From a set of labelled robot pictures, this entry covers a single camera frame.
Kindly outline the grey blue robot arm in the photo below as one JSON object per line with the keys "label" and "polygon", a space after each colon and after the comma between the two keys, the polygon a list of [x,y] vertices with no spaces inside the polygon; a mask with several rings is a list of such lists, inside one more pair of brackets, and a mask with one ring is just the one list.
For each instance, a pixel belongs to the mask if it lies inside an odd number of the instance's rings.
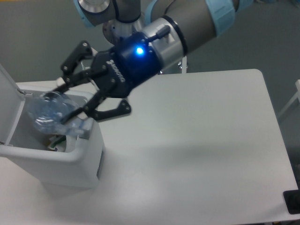
{"label": "grey blue robot arm", "polygon": [[251,4],[250,0],[179,0],[168,1],[158,12],[158,4],[152,3],[149,23],[109,50],[93,53],[87,42],[81,42],[62,64],[63,84],[55,92],[91,81],[98,91],[59,123],[81,113],[95,121],[130,114],[126,98],[134,88],[224,33],[236,14]]}

